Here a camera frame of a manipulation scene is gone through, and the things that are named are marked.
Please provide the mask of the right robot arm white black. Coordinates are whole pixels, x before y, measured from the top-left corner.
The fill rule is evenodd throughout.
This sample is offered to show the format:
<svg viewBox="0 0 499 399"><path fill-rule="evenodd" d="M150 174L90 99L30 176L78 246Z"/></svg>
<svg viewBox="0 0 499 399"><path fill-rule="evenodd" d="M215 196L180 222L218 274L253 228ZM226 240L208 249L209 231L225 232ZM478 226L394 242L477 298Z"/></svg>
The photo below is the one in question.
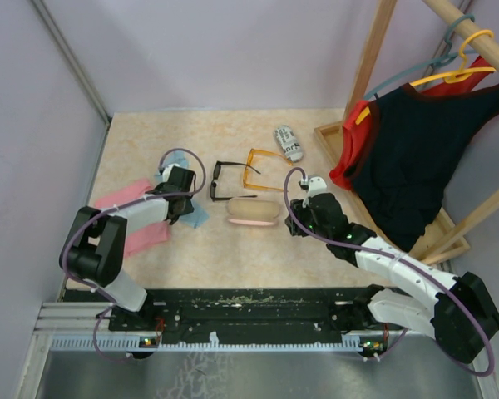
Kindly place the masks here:
<svg viewBox="0 0 499 399"><path fill-rule="evenodd" d="M499 311L479 276L444 272L395 249L372 230L348 221L330 193L285 204L291 235L322 241L335 258L398 288L368 288L354 309L361 327L391 323L415 330L462 364L472 363L481 352L494 357L491 340L499 332Z"/></svg>

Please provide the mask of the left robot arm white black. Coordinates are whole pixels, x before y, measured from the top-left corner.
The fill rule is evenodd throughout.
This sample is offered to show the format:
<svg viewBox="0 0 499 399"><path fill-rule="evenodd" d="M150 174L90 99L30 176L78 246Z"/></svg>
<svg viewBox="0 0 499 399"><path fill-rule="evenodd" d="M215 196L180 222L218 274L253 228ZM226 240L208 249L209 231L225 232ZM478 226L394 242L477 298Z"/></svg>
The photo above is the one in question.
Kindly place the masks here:
<svg viewBox="0 0 499 399"><path fill-rule="evenodd" d="M146 290L124 270L126 239L156 223L175 223L194 211L196 173L177 164L163 169L163 181L138 199L108 209L85 206L77 211L59 256L65 275L93 288L127 311L129 323L150 328L156 309L147 304Z"/></svg>

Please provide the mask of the light blue cleaning cloth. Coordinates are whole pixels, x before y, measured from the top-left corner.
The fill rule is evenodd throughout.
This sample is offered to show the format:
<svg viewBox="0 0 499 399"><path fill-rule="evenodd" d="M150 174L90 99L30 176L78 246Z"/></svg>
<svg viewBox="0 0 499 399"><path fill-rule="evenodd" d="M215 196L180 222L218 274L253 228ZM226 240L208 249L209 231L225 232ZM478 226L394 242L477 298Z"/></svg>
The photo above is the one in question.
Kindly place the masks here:
<svg viewBox="0 0 499 399"><path fill-rule="evenodd" d="M193 211L189 214L182 215L179 218L179 221L184 225L190 226L192 229L198 229L210 218L210 216L195 200L192 200L191 204Z"/></svg>

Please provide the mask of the pink glasses case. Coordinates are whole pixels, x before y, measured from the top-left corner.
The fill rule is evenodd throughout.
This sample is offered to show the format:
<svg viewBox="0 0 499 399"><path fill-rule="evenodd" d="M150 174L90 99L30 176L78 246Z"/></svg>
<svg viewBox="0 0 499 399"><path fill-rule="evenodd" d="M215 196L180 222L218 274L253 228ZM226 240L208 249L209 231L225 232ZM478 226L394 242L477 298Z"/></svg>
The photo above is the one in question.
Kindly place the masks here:
<svg viewBox="0 0 499 399"><path fill-rule="evenodd" d="M232 224L270 227L277 224L280 206L275 201L233 198L227 204L227 220Z"/></svg>

